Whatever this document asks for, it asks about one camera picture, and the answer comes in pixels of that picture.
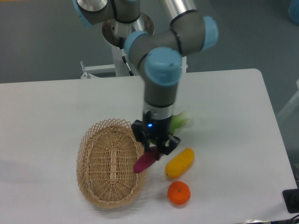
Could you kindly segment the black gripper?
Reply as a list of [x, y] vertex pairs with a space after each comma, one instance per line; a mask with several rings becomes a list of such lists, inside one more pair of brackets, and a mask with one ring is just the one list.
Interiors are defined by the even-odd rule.
[[169, 155], [181, 142], [177, 136], [170, 135], [172, 116], [166, 119], [154, 119], [154, 114], [147, 111], [143, 114], [143, 121], [135, 120], [131, 125], [137, 142], [144, 151], [150, 150], [150, 143], [157, 147], [157, 161], [162, 155]]

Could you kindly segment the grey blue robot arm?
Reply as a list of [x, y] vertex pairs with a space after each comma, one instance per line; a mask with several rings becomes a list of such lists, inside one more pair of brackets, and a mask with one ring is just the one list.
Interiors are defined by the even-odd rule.
[[75, 0], [81, 21], [92, 26], [110, 22], [107, 40], [124, 49], [126, 61], [144, 80], [142, 120], [132, 124], [145, 152], [156, 146], [156, 158], [170, 154], [180, 143], [171, 130], [183, 58], [214, 46], [219, 31], [215, 20], [202, 16], [193, 0], [163, 0], [170, 28], [154, 34], [142, 19], [138, 0]]

